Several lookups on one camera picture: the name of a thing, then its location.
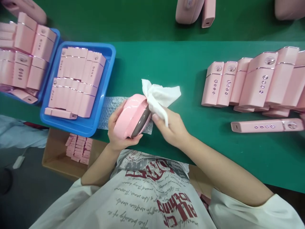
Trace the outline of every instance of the person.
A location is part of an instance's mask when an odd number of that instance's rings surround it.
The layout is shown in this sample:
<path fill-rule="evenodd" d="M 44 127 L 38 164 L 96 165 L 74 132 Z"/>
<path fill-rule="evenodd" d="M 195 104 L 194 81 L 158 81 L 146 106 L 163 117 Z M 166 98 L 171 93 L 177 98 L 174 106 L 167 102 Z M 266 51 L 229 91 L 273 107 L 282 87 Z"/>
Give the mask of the person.
<path fill-rule="evenodd" d="M 179 114 L 165 108 L 169 126 L 153 114 L 155 125 L 215 187 L 208 213 L 189 182 L 187 164 L 126 149 L 138 144 L 142 134 L 125 140 L 114 135 L 125 102 L 109 118 L 110 143 L 31 229 L 304 228 L 290 204 L 245 169 L 191 136 Z"/>

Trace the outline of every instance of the white sleeve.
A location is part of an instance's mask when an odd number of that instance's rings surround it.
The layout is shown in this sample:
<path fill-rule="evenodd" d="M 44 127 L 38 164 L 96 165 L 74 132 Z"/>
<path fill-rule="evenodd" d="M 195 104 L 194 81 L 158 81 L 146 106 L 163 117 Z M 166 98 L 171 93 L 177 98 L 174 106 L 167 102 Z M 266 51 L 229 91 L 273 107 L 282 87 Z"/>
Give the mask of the white sleeve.
<path fill-rule="evenodd" d="M 79 206 L 81 206 L 100 187 L 82 186 L 80 179 L 74 182 L 71 188 L 56 200 L 30 229 L 48 229 L 58 227 L 68 218 Z"/>
<path fill-rule="evenodd" d="M 294 208 L 277 194 L 262 206 L 250 207 L 213 189 L 209 211 L 218 229 L 305 228 Z"/>

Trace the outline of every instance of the gray floor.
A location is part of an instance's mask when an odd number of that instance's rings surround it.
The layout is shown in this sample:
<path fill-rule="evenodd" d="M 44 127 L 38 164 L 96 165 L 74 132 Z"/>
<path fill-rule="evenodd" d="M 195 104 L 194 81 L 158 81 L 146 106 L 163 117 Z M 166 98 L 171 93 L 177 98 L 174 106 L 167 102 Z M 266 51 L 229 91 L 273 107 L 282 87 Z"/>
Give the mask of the gray floor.
<path fill-rule="evenodd" d="M 24 149 L 0 149 L 0 168 L 14 164 Z M 13 171 L 13 186 L 0 195 L 0 228 L 28 229 L 73 184 L 41 165 L 44 149 L 29 148 L 22 166 Z"/>

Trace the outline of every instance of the white t-shirt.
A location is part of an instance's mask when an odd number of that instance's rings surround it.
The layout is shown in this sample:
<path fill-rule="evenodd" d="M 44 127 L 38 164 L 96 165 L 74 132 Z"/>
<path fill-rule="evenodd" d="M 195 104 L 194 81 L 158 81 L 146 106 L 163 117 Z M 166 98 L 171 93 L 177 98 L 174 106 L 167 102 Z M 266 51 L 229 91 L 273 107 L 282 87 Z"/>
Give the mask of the white t-shirt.
<path fill-rule="evenodd" d="M 31 226 L 36 228 L 305 228 L 278 195 L 247 206 L 213 189 L 208 214 L 190 184 L 186 164 L 124 150 L 103 186 L 80 179 Z"/>

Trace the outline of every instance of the green work surface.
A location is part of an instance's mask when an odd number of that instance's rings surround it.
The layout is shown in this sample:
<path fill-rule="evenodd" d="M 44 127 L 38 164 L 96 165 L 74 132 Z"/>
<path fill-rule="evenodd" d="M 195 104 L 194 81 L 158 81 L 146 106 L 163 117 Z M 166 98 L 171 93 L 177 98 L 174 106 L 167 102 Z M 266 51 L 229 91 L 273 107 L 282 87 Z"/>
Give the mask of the green work surface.
<path fill-rule="evenodd" d="M 48 15 L 48 26 L 60 30 L 64 40 L 110 42 L 117 49 L 107 96 L 141 93 L 141 78 L 165 87 L 179 85 L 182 96 L 170 107 L 180 113 L 189 132 L 228 156 L 261 181 L 305 192 L 304 138 L 302 132 L 237 134 L 231 121 L 265 119 L 261 114 L 241 114 L 229 108 L 200 105 L 206 68 L 216 60 L 238 60 L 259 52 L 274 51 L 301 42 L 203 42 L 204 41 L 303 41 L 305 21 L 280 22 L 274 1 L 217 0 L 216 19 L 201 29 L 201 16 L 193 25 L 175 23 L 177 0 L 35 0 Z M 0 21 L 16 19 L 0 6 Z M 127 42 L 126 41 L 188 41 Z M 0 113 L 41 124 L 40 107 L 0 95 Z M 95 139 L 108 141 L 107 131 Z M 154 127 L 134 149 L 191 163 L 167 144 Z"/>

